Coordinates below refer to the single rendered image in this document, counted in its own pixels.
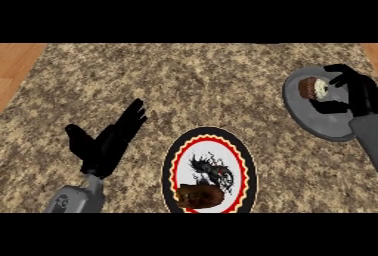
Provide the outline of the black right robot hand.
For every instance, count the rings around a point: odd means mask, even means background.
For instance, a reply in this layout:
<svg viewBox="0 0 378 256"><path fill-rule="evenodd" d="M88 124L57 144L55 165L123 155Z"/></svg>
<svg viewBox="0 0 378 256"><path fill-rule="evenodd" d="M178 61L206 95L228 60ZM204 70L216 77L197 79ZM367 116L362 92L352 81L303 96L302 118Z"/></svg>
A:
<svg viewBox="0 0 378 256"><path fill-rule="evenodd" d="M321 114L346 113L352 111L355 117L378 114L378 85L374 79L361 74L346 64L333 64L324 67L327 72L340 72L330 81L337 88L347 86L349 102L311 99L311 104Z"/></svg>

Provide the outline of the dark brown muffin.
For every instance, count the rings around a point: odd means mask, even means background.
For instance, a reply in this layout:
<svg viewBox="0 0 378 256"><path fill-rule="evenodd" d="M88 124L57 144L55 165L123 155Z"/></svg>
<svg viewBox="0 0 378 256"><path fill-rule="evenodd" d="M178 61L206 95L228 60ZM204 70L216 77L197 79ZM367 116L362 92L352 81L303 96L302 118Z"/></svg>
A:
<svg viewBox="0 0 378 256"><path fill-rule="evenodd" d="M181 208L204 209L222 204L225 192L216 185L182 184L176 190L176 197Z"/></svg>

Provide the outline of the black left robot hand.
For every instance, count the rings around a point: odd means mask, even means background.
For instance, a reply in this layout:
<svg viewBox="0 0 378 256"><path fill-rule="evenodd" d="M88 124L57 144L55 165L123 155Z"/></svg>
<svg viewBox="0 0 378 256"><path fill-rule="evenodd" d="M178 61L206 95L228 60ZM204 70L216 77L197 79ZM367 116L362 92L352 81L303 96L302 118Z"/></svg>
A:
<svg viewBox="0 0 378 256"><path fill-rule="evenodd" d="M120 163L129 144L148 120L144 101L136 99L117 122L101 132L96 138L79 125L70 124L65 132L70 138L70 150L83 160L80 171L98 178L107 178Z"/></svg>

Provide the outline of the black-rimmed patterned round pan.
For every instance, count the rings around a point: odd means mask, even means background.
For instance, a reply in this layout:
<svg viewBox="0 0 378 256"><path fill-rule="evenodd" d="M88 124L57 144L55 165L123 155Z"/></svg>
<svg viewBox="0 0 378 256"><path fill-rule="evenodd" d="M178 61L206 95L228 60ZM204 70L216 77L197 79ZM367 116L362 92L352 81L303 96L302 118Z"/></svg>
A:
<svg viewBox="0 0 378 256"><path fill-rule="evenodd" d="M237 136L218 127L185 132L172 144L163 162L163 196L172 213L250 213L257 196L257 168L250 151ZM178 206L184 185L216 185L222 203L194 209Z"/></svg>

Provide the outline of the grey round plate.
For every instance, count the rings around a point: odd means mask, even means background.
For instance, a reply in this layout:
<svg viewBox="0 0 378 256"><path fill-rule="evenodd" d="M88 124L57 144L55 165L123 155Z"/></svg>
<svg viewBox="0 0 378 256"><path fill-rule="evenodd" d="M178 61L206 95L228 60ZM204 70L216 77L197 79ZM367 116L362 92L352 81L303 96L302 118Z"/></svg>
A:
<svg viewBox="0 0 378 256"><path fill-rule="evenodd" d="M300 96L299 83L309 77L330 82L340 72L327 72L322 66L308 66L297 69L288 76L282 87L282 98L290 115L302 128L316 137L333 141L347 142L355 139L349 122L352 112L321 114L308 99Z"/></svg>

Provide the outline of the brown cupcake with white frosting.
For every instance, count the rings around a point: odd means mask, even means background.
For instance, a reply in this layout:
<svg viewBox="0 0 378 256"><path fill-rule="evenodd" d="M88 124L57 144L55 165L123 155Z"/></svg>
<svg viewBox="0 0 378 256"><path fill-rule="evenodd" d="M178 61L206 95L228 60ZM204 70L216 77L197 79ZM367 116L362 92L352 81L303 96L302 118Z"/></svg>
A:
<svg viewBox="0 0 378 256"><path fill-rule="evenodd" d="M324 99L328 95L328 83L316 77L309 77L299 82L299 93L305 99Z"/></svg>

